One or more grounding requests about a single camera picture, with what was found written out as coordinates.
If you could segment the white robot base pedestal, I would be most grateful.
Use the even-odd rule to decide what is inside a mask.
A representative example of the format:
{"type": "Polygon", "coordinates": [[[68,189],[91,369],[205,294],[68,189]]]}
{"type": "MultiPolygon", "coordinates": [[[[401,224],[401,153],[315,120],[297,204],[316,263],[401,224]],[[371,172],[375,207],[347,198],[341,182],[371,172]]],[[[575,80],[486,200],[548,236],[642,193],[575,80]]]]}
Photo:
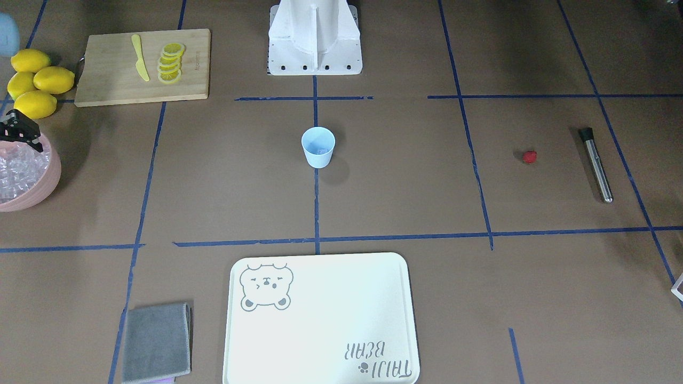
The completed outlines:
{"type": "Polygon", "coordinates": [[[358,75],[363,70],[358,12],[347,1],[280,1],[270,9],[267,73],[358,75]]]}

